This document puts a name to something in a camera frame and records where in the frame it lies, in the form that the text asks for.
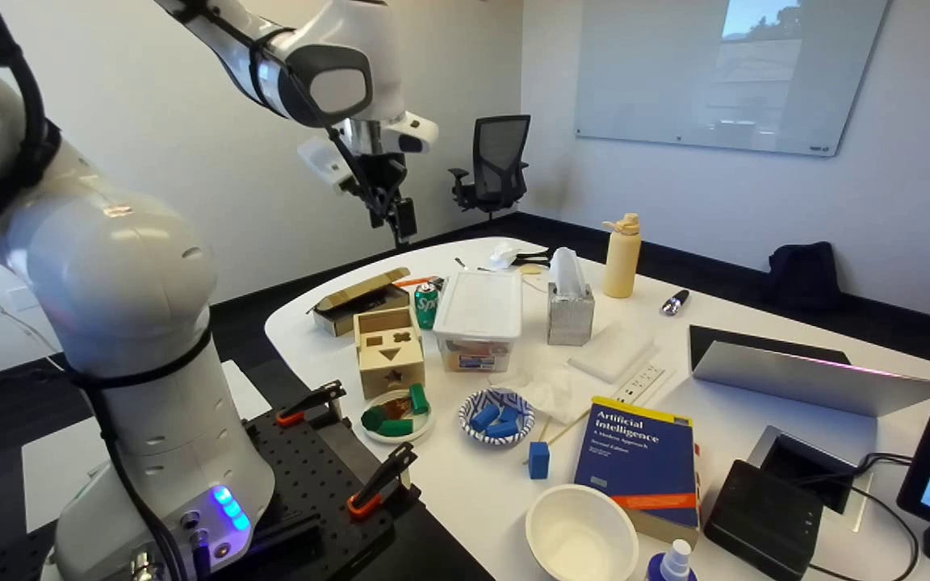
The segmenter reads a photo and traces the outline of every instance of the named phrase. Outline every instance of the blue dish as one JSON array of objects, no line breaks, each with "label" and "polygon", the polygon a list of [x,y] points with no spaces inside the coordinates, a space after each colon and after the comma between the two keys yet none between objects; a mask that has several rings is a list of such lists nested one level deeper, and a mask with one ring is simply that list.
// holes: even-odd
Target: blue dish
[{"label": "blue dish", "polygon": [[474,441],[507,448],[534,430],[534,406],[513,389],[482,389],[466,403],[463,430]]}]

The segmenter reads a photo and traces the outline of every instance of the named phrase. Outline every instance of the blue book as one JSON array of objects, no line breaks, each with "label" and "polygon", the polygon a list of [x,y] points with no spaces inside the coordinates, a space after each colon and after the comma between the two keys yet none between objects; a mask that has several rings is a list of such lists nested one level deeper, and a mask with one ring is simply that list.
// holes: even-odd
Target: blue book
[{"label": "blue book", "polygon": [[697,538],[693,430],[686,417],[594,396],[574,481],[615,497],[637,533]]}]

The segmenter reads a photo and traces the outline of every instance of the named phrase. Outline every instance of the white lid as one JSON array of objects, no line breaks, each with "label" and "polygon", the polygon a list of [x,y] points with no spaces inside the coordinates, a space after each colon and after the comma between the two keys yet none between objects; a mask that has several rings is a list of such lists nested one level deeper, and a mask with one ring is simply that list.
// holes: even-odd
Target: white lid
[{"label": "white lid", "polygon": [[524,331],[517,272],[458,272],[438,294],[434,331],[513,342]]}]

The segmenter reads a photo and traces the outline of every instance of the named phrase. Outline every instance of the charging dock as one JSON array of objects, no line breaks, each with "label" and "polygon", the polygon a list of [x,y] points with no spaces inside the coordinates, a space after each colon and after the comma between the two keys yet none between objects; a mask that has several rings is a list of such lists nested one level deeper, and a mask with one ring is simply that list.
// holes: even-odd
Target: charging dock
[{"label": "charging dock", "polygon": [[769,579],[798,581],[816,548],[824,503],[755,465],[733,463],[705,535]]},{"label": "charging dock", "polygon": [[763,458],[763,472],[798,485],[824,507],[844,514],[854,486],[854,465],[824,455],[798,439],[777,436]]}]

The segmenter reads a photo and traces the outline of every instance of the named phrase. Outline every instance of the yellow object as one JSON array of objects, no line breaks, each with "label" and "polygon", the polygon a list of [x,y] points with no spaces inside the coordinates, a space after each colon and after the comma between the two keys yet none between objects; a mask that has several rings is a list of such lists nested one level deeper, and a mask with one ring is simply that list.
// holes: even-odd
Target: yellow object
[{"label": "yellow object", "polygon": [[618,223],[612,223],[608,240],[603,285],[601,285],[608,297],[634,294],[637,257],[641,257],[641,219],[637,213],[622,213]]}]

